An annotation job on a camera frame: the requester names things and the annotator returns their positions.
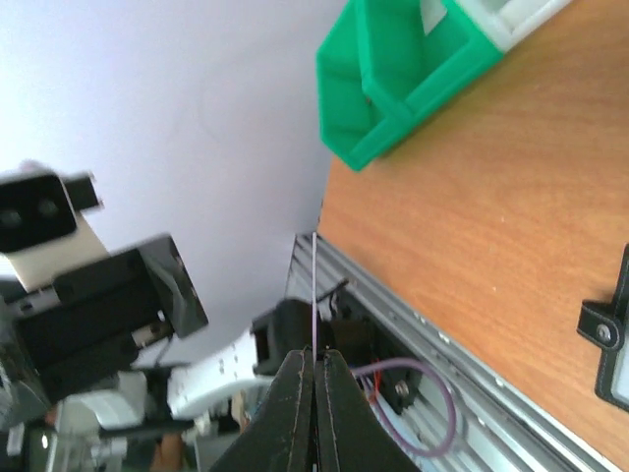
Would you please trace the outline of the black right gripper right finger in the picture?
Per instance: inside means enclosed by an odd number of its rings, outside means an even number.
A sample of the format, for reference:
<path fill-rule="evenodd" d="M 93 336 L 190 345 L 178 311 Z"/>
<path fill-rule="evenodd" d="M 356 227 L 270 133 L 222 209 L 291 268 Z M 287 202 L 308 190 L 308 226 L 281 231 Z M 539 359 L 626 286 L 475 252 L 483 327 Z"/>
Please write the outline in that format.
<path fill-rule="evenodd" d="M 316 464 L 319 471 L 404 472 L 416 464 L 375 418 L 368 401 L 336 350 L 314 366 Z"/>

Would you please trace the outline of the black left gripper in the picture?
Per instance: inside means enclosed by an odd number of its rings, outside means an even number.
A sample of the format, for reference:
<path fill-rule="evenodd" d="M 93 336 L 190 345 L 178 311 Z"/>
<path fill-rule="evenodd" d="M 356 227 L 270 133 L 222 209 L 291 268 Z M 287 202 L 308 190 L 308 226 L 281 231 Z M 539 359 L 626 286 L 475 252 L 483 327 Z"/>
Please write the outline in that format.
<path fill-rule="evenodd" d="M 206 324 L 173 238 L 160 235 L 15 300 L 14 382 L 59 401 L 133 364 L 138 331 L 154 342 Z"/>

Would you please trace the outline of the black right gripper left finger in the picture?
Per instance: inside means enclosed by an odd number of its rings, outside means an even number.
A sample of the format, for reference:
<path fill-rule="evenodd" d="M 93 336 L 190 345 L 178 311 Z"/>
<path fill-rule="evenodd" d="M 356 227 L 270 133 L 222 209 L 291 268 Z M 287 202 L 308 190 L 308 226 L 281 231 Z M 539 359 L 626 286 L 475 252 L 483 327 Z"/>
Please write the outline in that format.
<path fill-rule="evenodd" d="M 311 471 L 312 352 L 288 353 L 257 414 L 213 464 L 213 471 Z"/>

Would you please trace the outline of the white cherry blossom VIP card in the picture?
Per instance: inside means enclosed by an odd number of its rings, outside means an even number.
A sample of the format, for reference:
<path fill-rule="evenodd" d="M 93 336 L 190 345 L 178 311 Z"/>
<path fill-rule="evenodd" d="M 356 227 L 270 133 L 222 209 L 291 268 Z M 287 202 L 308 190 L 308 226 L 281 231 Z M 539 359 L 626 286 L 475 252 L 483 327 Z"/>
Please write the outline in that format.
<path fill-rule="evenodd" d="M 312 431 L 311 440 L 313 445 L 313 466 L 312 471 L 319 471 L 318 466 L 318 439 L 317 439 L 317 415 L 316 415 L 316 396 L 315 396 L 315 367 L 317 361 L 317 349 L 318 349 L 318 308 L 317 308 L 317 283 L 316 283 L 316 251 L 317 251 L 317 233 L 312 233 L 312 353 L 313 353 L 313 406 L 312 406 Z"/>

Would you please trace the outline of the black card holder wallet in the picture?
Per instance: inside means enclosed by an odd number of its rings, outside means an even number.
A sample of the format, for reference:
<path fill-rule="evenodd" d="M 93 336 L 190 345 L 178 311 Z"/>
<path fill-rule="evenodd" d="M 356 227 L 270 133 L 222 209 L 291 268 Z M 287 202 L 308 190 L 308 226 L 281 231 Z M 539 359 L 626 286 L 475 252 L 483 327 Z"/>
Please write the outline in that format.
<path fill-rule="evenodd" d="M 628 411 L 628 384 L 622 386 L 621 364 L 628 359 L 628 245 L 625 245 L 613 295 L 609 301 L 584 299 L 577 332 L 600 350 L 595 394 Z"/>

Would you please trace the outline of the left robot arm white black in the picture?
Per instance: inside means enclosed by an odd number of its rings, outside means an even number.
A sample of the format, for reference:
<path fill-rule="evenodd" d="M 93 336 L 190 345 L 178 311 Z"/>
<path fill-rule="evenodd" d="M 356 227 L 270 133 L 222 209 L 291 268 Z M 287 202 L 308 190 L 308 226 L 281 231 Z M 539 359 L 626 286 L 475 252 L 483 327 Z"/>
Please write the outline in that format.
<path fill-rule="evenodd" d="M 179 251 L 159 236 L 109 254 L 88 229 L 9 256 L 25 296 L 1 305 L 1 427 L 68 404 L 65 435 L 182 431 L 234 394 L 269 385 L 310 342 L 311 307 L 286 299 L 216 353 L 135 369 L 140 352 L 206 324 Z"/>

